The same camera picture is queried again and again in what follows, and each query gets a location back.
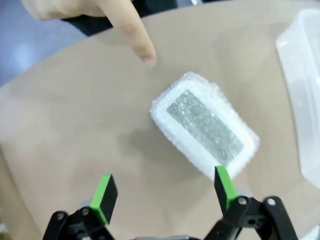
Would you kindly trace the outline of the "clear plastic container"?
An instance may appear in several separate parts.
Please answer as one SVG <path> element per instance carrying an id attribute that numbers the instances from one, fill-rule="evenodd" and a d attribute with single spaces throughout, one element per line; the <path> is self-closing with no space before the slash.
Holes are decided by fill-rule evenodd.
<path id="1" fill-rule="evenodd" d="M 320 189 L 320 9 L 300 10 L 275 46 L 294 115 L 300 171 Z"/>

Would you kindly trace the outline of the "person's right hand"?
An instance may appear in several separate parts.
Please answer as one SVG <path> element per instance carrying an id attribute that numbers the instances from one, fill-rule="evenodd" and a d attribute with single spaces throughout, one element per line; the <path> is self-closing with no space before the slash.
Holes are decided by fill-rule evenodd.
<path id="1" fill-rule="evenodd" d="M 39 21 L 62 20 L 81 15 L 107 17 L 113 28 L 127 40 L 145 64 L 154 66 L 155 47 L 131 0 L 21 0 L 25 9 Z"/>

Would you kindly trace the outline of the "bubble-wrapped clock grey face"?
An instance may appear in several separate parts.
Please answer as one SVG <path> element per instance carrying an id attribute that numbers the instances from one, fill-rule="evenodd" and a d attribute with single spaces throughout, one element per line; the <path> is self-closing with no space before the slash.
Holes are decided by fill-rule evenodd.
<path id="1" fill-rule="evenodd" d="M 152 102 L 150 115 L 164 136 L 210 180 L 225 166 L 234 179 L 254 157 L 260 138 L 220 87 L 185 73 Z"/>

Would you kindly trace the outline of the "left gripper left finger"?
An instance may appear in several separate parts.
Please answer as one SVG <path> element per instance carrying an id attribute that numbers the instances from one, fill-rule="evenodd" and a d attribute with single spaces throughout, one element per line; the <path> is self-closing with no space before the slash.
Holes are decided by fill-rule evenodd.
<path id="1" fill-rule="evenodd" d="M 69 214 L 52 214 L 42 240 L 115 240 L 106 226 L 110 224 L 118 197 L 115 180 L 104 175 L 89 205 Z"/>

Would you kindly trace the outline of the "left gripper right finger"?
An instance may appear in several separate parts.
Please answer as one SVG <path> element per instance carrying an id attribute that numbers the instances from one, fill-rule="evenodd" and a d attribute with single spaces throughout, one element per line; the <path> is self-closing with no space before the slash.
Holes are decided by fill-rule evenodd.
<path id="1" fill-rule="evenodd" d="M 214 188 L 222 218 L 204 240 L 237 240 L 243 228 L 254 229 L 260 240 L 299 240 L 278 196 L 258 201 L 238 194 L 224 166 L 215 167 Z"/>

